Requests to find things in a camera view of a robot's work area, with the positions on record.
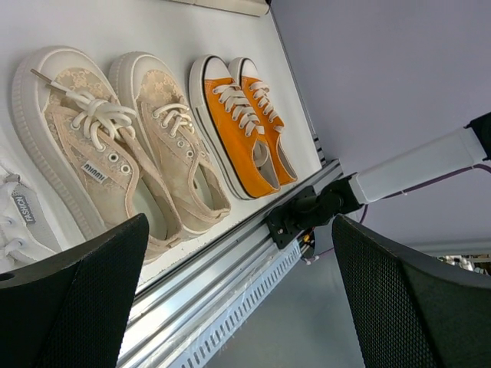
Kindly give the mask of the beige lace sneaker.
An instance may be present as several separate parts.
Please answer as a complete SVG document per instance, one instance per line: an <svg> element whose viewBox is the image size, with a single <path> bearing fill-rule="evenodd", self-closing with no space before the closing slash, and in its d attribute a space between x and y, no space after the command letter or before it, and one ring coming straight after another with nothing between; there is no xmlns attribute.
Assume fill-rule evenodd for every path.
<svg viewBox="0 0 491 368"><path fill-rule="evenodd" d="M177 233L149 245L146 261L207 233L231 212L231 204L170 69L158 57L134 51L115 60L109 81L119 101L136 111L133 128L170 193Z"/></svg>
<svg viewBox="0 0 491 368"><path fill-rule="evenodd" d="M20 141L86 239L144 210L135 113L85 53L51 46L27 56L12 108Z"/></svg>

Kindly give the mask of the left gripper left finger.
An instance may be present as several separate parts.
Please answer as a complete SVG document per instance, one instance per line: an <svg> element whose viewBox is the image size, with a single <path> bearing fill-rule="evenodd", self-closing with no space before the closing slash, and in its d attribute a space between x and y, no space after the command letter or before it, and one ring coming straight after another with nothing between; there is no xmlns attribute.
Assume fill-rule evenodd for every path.
<svg viewBox="0 0 491 368"><path fill-rule="evenodd" d="M1 275L3 367L114 367L149 240L144 214Z"/></svg>

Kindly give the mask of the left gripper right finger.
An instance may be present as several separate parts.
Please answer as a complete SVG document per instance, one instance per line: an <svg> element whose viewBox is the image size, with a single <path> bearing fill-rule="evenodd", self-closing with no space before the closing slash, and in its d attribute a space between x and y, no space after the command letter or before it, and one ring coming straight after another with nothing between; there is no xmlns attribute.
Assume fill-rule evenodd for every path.
<svg viewBox="0 0 491 368"><path fill-rule="evenodd" d="M366 367L488 367L490 278L338 215L334 252Z"/></svg>

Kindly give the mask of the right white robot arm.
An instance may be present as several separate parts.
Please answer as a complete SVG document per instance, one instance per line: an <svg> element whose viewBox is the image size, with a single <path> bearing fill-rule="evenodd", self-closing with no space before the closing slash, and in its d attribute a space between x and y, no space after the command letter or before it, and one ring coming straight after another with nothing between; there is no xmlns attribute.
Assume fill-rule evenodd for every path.
<svg viewBox="0 0 491 368"><path fill-rule="evenodd" d="M292 222L300 229L324 225L338 214L349 214L381 199L421 189L489 160L487 113L446 136L335 180L316 196L297 200L291 210Z"/></svg>

